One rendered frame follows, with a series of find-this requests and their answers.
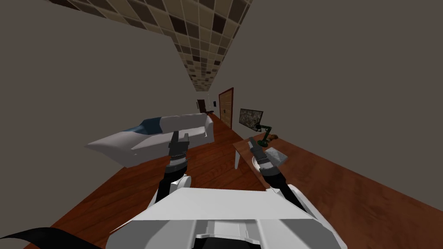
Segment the green desk lamp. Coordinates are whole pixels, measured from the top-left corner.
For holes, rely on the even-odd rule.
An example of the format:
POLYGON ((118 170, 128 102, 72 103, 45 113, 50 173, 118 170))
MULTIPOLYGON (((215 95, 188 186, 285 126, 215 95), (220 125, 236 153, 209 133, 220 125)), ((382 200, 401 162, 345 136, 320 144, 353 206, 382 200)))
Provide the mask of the green desk lamp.
POLYGON ((269 134, 270 134, 270 132, 272 130, 272 127, 256 123, 255 128, 256 128, 257 132, 261 132, 262 129, 264 129, 266 131, 264 137, 261 140, 258 140, 257 143, 261 147, 267 147, 268 146, 268 144, 267 144, 267 137, 269 136, 269 134))

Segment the white sofa with blue cushion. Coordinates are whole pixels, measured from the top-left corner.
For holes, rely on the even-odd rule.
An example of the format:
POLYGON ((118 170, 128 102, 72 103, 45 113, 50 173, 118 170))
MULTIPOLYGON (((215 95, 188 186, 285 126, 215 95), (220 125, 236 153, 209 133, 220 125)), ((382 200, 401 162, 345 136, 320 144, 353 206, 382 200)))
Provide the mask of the white sofa with blue cushion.
POLYGON ((214 142, 213 121, 206 113, 145 119, 140 125, 86 145, 129 168, 167 156, 173 133, 189 136, 189 148, 214 142))

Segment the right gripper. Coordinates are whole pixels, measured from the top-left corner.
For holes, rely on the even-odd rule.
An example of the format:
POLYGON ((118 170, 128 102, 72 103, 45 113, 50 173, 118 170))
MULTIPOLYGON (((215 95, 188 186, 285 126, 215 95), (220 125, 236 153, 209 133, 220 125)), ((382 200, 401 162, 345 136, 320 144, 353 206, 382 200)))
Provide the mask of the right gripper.
POLYGON ((257 164, 262 165, 265 163, 270 163, 270 160, 269 158, 267 158, 267 155, 264 153, 262 147, 258 145, 258 143, 254 140, 253 137, 248 138, 247 143, 251 153, 256 159, 257 164))

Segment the brown wooden table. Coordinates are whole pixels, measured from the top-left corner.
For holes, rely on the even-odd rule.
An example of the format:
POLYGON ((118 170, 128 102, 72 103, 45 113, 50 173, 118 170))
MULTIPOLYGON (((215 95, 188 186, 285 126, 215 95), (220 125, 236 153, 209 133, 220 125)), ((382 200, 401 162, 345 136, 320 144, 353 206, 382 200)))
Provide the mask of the brown wooden table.
POLYGON ((443 249, 443 211, 283 139, 280 171, 329 221, 348 249, 443 249))

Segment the grey book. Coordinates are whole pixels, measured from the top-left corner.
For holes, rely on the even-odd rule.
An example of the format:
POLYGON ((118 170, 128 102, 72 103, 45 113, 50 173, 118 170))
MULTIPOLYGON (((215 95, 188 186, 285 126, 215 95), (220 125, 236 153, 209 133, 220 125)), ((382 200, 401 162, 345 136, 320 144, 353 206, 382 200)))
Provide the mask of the grey book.
POLYGON ((286 155, 273 147, 266 149, 265 154, 270 162, 276 167, 280 167, 288 158, 286 155))

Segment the dark framed wall picture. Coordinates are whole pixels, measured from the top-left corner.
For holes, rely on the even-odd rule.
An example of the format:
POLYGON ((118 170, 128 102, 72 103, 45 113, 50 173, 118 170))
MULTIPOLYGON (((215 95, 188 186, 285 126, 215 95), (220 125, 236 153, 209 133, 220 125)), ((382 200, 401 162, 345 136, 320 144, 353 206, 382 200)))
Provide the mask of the dark framed wall picture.
POLYGON ((239 123, 254 131, 259 131, 257 125, 260 124, 262 116, 263 111, 240 109, 239 123))

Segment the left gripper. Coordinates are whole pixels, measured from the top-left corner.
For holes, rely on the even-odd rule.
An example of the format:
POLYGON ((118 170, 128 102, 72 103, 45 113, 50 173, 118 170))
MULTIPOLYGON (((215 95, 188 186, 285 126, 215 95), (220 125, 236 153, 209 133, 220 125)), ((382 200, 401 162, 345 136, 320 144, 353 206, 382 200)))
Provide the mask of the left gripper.
POLYGON ((189 146, 189 135, 188 133, 184 134, 184 137, 181 141, 179 140, 179 131, 174 131, 173 136, 171 138, 171 142, 169 143, 169 156, 171 160, 179 160, 186 157, 186 153, 189 146))

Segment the brown wooden door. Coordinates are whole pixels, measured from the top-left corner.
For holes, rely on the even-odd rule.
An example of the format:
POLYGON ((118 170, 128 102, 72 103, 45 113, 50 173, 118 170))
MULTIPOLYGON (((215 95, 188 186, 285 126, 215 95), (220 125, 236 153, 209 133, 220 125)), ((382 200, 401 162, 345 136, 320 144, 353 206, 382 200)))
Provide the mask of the brown wooden door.
POLYGON ((234 88, 230 88, 230 89, 219 94, 220 120, 229 129, 232 129, 233 92, 234 92, 234 88))

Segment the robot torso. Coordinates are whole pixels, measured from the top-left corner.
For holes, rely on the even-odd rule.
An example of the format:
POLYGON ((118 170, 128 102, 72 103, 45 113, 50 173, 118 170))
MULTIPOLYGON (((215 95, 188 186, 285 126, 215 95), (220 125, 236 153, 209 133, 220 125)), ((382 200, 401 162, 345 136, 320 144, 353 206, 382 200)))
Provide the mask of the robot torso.
POLYGON ((105 249, 348 249, 295 187, 299 208, 278 189, 180 188, 110 235, 105 249))

